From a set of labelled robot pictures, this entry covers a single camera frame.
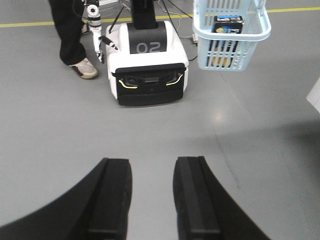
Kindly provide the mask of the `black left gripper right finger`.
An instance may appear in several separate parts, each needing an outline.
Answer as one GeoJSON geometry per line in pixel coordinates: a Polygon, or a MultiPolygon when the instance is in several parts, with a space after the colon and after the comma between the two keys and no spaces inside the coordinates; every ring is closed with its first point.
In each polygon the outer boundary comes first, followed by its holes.
{"type": "Polygon", "coordinates": [[[180,240],[267,240],[233,200],[203,156],[178,157],[173,196],[180,240]]]}

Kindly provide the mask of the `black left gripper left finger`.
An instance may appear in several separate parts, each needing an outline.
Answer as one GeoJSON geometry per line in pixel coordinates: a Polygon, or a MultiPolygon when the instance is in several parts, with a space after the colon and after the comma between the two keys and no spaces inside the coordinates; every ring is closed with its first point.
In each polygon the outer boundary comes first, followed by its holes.
{"type": "Polygon", "coordinates": [[[125,240],[132,198],[127,159],[104,158],[53,202],[0,228],[2,240],[125,240]]]}

